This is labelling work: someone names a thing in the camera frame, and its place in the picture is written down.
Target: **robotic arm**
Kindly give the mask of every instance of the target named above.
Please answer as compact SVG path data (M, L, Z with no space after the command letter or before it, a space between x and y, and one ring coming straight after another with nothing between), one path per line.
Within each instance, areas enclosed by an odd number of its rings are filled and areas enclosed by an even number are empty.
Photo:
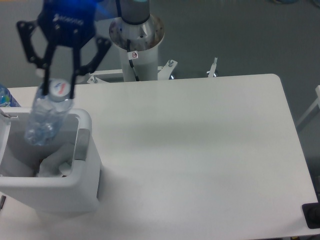
M42 94L49 93L50 66L57 46L72 48L73 73L69 98L74 98L77 76L93 73L111 47L111 41L96 34L96 0L44 0L35 21L19 21L16 26L28 62L44 71ZM48 41L43 58L37 56L31 42L36 27ZM87 65L81 65L81 48L95 38L97 53Z

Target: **black object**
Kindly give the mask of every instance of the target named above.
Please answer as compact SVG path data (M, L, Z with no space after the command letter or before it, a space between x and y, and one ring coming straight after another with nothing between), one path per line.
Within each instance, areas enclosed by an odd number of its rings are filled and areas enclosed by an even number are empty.
M320 229L320 203L303 204L302 210L308 228Z
M5 204L5 201L6 201L7 197L2 195L1 198L0 198L0 210L4 208L4 204Z
M126 51L127 51L127 53L130 52L130 44L131 44L131 41L128 39L128 40L126 41ZM138 77L138 74L137 74L137 71L136 71L136 69L135 69L134 62L132 61L132 59L129 60L129 64L130 64L130 67L132 68L135 81L136 81L136 82L140 82L140 79L139 79L139 77Z
M312 236L308 237L306 240L316 239L318 237L319 237L318 234L317 235L312 235Z
M130 25L145 23L150 17L150 0L119 0L117 8L124 22Z
M107 54L111 41L97 36L94 25L97 2L99 0L44 0L37 20L17 22L27 61L44 70L43 95L49 93L50 66L57 46L69 47L73 51L70 99L74 98L77 76L93 73ZM31 42L38 26L48 41L43 58L37 56ZM93 37L97 53L91 62L81 66L80 50Z

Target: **white bin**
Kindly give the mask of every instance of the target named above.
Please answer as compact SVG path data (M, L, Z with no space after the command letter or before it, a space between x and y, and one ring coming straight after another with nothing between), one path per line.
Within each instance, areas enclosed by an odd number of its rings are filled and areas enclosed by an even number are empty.
M90 115L85 110L72 109L51 144L33 146L24 140L31 109L1 109L17 117L0 115L0 192L40 211L96 210L102 164L91 135ZM34 177L40 160L65 143L75 145L70 174L66 177Z

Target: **gray floor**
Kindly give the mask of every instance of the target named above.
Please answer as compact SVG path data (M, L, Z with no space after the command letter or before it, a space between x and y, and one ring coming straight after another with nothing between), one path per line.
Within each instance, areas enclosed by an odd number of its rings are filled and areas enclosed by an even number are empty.
M34 20L41 0L0 1L0 82L8 87L38 86L35 67L28 64L15 28L19 20ZM277 74L283 84L293 120L316 99L320 85L320 8L311 0L288 5L269 0L151 0L151 11L165 25L159 64L178 61L177 78L205 77L214 57L220 76ZM110 21L100 21L99 33L108 34ZM39 53L46 43L39 32L33 39ZM94 55L94 45L83 49L82 59ZM59 49L53 77L70 78L71 51ZM113 46L100 70L119 69ZM320 115L300 134L312 175L320 175Z

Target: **bottle cap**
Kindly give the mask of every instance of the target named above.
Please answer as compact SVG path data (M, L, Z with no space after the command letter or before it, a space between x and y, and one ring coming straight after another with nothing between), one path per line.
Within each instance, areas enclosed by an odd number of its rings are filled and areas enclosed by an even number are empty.
M62 102L69 98L70 84L64 79L51 79L49 97L54 102Z

